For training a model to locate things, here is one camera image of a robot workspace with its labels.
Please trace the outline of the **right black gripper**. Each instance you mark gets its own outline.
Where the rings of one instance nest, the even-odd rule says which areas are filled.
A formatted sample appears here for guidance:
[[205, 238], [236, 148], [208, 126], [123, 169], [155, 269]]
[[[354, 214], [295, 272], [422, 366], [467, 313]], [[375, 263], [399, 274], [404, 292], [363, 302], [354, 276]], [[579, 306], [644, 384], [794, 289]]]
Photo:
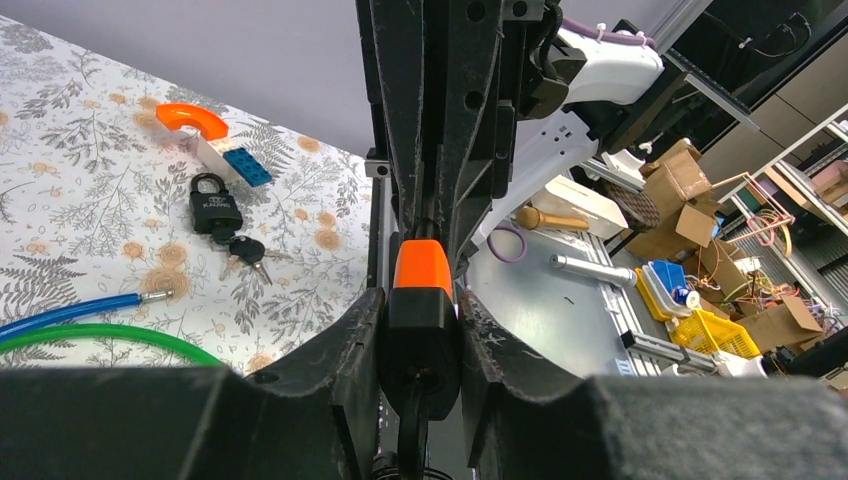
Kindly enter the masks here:
[[[469, 247], [492, 199], [507, 193], [517, 124], [560, 108], [587, 62], [581, 50], [558, 38], [564, 15], [557, 1], [507, 6], [501, 41], [500, 2], [442, 5], [446, 60], [437, 216], [450, 259]], [[423, 3], [372, 1], [370, 11], [400, 224], [411, 232], [420, 214], [423, 171]]]

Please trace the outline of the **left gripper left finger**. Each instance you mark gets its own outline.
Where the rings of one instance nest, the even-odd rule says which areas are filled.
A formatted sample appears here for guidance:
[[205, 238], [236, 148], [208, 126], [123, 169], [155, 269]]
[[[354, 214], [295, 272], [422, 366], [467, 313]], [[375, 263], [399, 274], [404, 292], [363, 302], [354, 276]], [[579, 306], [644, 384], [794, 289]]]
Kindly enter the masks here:
[[366, 290], [327, 329], [242, 377], [225, 366], [1, 374], [5, 479], [364, 479], [378, 435]]

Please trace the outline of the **orange black padlock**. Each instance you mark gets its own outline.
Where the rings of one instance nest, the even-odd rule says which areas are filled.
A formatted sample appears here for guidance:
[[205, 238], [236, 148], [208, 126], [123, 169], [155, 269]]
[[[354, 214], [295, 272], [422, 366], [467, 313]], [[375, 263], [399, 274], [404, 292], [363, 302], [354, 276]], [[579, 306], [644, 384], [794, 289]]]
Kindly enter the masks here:
[[380, 385], [392, 408], [400, 411], [418, 383], [431, 421], [454, 407], [463, 350], [452, 271], [438, 233], [434, 221], [422, 219], [400, 243], [377, 352]]

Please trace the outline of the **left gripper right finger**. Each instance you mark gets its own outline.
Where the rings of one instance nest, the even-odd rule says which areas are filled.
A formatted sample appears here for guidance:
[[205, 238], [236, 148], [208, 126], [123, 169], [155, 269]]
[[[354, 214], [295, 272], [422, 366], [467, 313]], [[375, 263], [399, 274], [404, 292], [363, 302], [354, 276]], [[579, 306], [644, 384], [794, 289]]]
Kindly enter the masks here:
[[581, 379], [460, 300], [468, 465], [481, 479], [843, 479], [847, 404], [803, 377]]

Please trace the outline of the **blue cable lock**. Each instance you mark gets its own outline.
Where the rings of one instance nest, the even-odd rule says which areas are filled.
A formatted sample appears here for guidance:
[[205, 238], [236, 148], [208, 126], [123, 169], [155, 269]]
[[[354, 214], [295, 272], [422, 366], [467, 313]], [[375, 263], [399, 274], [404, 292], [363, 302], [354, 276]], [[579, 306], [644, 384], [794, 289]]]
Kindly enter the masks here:
[[172, 289], [159, 290], [152, 293], [132, 293], [75, 303], [44, 311], [36, 315], [16, 320], [1, 327], [1, 340], [17, 338], [21, 335], [44, 327], [55, 325], [82, 316], [135, 307], [141, 304], [162, 301], [173, 297]]

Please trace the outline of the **green cable lock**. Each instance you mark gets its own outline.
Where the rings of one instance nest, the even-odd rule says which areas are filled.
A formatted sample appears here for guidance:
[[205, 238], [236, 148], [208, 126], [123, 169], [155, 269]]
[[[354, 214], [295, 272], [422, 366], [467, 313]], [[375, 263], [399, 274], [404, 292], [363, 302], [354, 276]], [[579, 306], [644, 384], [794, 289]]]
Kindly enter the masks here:
[[171, 368], [223, 364], [191, 341], [128, 325], [54, 326], [1, 342], [3, 369]]

